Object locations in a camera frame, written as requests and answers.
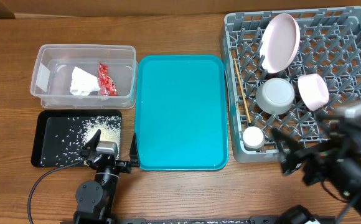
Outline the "wooden chopstick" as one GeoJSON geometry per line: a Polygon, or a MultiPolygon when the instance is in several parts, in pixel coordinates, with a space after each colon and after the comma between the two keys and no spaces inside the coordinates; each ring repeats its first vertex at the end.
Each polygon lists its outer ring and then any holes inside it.
{"type": "Polygon", "coordinates": [[[241,75],[240,75],[240,71],[239,71],[239,68],[238,68],[236,58],[233,58],[233,63],[234,63],[237,78],[238,78],[238,84],[239,84],[239,88],[240,88],[240,91],[241,91],[242,101],[243,101],[246,117],[247,117],[247,120],[248,120],[248,124],[251,124],[251,118],[250,118],[250,114],[249,114],[249,111],[248,111],[248,106],[247,106],[247,103],[246,103],[246,96],[245,96],[245,92],[244,92],[244,89],[243,89],[243,83],[241,81],[241,75]]]}

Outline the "cream paper cup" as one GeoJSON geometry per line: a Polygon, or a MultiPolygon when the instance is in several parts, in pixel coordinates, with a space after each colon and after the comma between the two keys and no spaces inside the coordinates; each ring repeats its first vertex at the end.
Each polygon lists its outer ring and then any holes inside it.
{"type": "Polygon", "coordinates": [[[243,145],[247,151],[259,151],[263,148],[265,137],[260,128],[248,127],[242,135],[243,145]]]}

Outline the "pink bowl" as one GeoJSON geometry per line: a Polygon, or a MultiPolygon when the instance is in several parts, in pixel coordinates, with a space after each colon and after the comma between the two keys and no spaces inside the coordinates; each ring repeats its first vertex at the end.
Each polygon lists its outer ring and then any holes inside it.
{"type": "Polygon", "coordinates": [[[298,78],[298,91],[306,107],[315,111],[329,101],[329,91],[324,79],[317,73],[298,78]]]}

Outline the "red snack wrapper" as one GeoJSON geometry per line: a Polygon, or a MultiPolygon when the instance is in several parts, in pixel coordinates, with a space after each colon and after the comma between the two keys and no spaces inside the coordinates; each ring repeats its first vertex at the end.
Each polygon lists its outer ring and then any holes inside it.
{"type": "Polygon", "coordinates": [[[101,96],[117,96],[117,89],[112,78],[108,75],[108,66],[99,63],[98,84],[100,86],[99,94],[101,96]]]}

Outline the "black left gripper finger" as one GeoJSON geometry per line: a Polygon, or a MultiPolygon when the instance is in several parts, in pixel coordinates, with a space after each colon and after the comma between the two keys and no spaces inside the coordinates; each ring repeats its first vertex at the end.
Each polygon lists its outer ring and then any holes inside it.
{"type": "Polygon", "coordinates": [[[133,135],[131,147],[129,150],[130,163],[132,167],[140,168],[139,153],[137,148],[137,137],[136,133],[133,135]]]}
{"type": "Polygon", "coordinates": [[[98,129],[92,138],[82,147],[82,152],[96,151],[96,147],[100,142],[101,130],[98,129]]]}

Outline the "white round plate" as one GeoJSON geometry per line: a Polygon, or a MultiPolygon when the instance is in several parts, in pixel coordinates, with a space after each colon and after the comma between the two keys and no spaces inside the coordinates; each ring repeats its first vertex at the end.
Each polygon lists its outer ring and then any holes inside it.
{"type": "Polygon", "coordinates": [[[278,73],[289,67],[298,52],[300,39],[299,25],[290,14],[275,16],[261,39],[262,68],[268,73],[278,73]]]}

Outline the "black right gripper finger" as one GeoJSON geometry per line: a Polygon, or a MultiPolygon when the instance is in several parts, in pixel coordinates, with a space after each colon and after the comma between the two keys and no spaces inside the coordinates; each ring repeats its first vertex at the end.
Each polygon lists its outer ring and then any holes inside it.
{"type": "Polygon", "coordinates": [[[294,140],[292,137],[283,134],[278,128],[271,129],[272,137],[274,142],[276,143],[276,147],[278,148],[279,154],[282,156],[286,155],[286,152],[283,148],[283,142],[289,147],[289,152],[293,153],[297,150],[302,149],[300,143],[294,140]]]}
{"type": "Polygon", "coordinates": [[[339,114],[327,114],[323,111],[316,113],[316,123],[324,131],[338,131],[341,119],[342,116],[339,114]]]}

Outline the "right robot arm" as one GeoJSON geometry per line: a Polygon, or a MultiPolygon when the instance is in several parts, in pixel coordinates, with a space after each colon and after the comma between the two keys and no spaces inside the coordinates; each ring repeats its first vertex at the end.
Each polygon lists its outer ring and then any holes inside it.
{"type": "Polygon", "coordinates": [[[335,219],[335,223],[340,223],[351,208],[361,216],[361,114],[317,116],[318,124],[326,120],[334,122],[323,127],[328,140],[311,147],[303,147],[276,128],[271,133],[284,175],[301,169],[307,186],[323,185],[328,180],[339,192],[336,199],[345,203],[335,219]]]}

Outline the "grey-white bowl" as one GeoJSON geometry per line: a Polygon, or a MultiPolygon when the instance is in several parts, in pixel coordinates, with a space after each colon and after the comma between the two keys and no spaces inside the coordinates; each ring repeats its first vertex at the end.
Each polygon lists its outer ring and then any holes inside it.
{"type": "Polygon", "coordinates": [[[269,79],[256,91],[256,102],[260,109],[275,115],[288,112],[294,97],[293,86],[282,78],[269,79]]]}

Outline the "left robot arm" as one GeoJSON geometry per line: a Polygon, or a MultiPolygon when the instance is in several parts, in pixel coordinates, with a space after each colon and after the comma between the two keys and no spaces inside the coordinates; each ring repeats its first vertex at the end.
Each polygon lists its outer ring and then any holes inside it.
{"type": "Polygon", "coordinates": [[[121,161],[117,159],[117,144],[102,141],[100,136],[98,130],[80,151],[81,157],[96,174],[93,180],[80,184],[76,191],[77,210],[72,221],[76,224],[121,223],[111,212],[120,173],[130,174],[132,168],[140,166],[136,137],[131,143],[130,160],[121,161]]]}

